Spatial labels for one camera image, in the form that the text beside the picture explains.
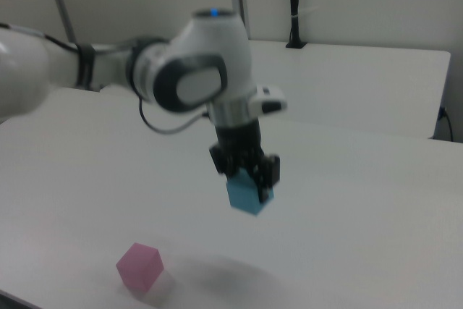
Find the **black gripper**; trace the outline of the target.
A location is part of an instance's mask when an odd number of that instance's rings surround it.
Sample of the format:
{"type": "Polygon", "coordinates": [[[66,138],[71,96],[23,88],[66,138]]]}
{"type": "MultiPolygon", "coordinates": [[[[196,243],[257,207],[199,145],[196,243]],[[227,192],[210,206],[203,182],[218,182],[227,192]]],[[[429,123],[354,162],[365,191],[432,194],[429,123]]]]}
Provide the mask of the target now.
{"type": "Polygon", "coordinates": [[[264,156],[259,121],[238,127],[217,127],[215,131],[218,142],[209,152],[216,171],[227,178],[233,177],[238,168],[252,171],[258,200],[265,203],[280,180],[281,160],[278,155],[264,156]]]}

